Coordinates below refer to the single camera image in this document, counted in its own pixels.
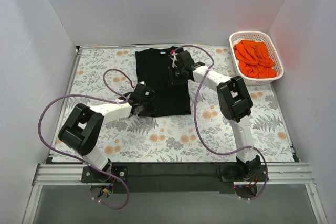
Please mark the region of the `black t shirt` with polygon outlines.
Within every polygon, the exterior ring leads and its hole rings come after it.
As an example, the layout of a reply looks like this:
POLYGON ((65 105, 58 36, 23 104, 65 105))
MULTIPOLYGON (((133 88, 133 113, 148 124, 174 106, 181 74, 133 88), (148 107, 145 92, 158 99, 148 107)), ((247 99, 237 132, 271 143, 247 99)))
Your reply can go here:
POLYGON ((153 118, 191 114, 188 82, 170 84, 169 67, 172 60, 169 54, 174 49, 176 47, 173 46, 135 52, 137 81, 145 82, 155 92, 150 104, 154 113, 149 115, 153 118))

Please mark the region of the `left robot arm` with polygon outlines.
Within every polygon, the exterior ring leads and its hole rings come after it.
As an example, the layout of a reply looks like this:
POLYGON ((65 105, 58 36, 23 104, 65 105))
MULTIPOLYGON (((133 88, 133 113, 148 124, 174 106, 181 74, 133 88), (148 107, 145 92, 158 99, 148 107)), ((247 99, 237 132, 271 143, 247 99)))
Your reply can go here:
POLYGON ((59 131, 58 138, 75 151, 87 164, 94 166, 93 175, 100 182, 111 178, 110 160, 97 147, 101 128, 113 121, 135 115, 154 114, 152 104, 125 102, 116 100, 112 103, 87 106, 77 104, 59 131))

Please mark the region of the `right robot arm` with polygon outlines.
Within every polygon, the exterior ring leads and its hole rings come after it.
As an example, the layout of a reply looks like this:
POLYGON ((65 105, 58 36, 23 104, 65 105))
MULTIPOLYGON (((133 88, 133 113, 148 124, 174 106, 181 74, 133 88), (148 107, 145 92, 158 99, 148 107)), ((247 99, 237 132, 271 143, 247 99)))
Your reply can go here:
POLYGON ((194 117, 196 133, 203 146, 218 156, 236 154, 238 176, 242 180, 251 180, 261 167, 260 157, 254 149, 254 139, 250 128, 250 116, 253 102, 244 80, 240 76, 229 77, 210 70, 208 66, 197 63, 191 67, 169 67, 170 83, 177 84, 192 80, 199 84, 194 100, 194 110, 197 109, 197 99, 200 88, 206 87, 217 92, 222 115, 232 127, 236 150, 229 153, 219 153, 210 149, 203 141, 194 117))

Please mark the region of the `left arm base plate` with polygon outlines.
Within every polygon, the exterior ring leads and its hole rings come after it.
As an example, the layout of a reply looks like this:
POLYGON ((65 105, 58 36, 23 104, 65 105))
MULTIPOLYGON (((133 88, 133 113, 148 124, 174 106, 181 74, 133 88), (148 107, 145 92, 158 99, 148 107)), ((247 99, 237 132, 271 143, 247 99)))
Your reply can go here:
MULTIPOLYGON (((128 168, 126 166, 115 166, 107 169, 107 173, 110 173, 118 178, 121 178, 124 182, 127 181, 128 168)), ((86 166, 83 168, 81 175, 82 183, 107 183, 112 182, 114 178, 98 172, 93 168, 86 166)))

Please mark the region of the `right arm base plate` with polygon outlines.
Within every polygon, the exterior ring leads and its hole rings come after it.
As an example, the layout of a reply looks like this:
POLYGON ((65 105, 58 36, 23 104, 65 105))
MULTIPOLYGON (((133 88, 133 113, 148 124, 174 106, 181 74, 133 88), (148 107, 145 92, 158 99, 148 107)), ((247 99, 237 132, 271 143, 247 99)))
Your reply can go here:
POLYGON ((265 165, 246 171, 237 163, 225 163, 217 168, 216 174, 223 182, 251 182, 252 180, 257 182, 268 181, 265 165))

